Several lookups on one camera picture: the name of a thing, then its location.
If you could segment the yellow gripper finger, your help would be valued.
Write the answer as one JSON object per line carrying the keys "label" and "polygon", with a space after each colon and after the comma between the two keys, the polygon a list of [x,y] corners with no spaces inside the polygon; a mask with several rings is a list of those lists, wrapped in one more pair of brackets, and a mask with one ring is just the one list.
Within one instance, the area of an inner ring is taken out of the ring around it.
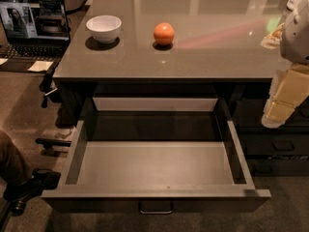
{"label": "yellow gripper finger", "polygon": [[278,71],[271,81],[269,98],[265,104],[262,125],[277,129],[309,97],[309,67],[292,64],[286,71]]}

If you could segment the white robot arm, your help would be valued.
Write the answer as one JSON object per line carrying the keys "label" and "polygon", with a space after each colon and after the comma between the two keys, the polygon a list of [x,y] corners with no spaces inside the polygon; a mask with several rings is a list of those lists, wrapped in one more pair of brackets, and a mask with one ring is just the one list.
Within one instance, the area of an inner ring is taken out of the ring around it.
{"label": "white robot arm", "polygon": [[309,97],[309,0],[301,0],[284,23],[265,37],[264,47],[277,44],[283,58],[292,64],[277,71],[271,80],[262,125],[277,129]]}

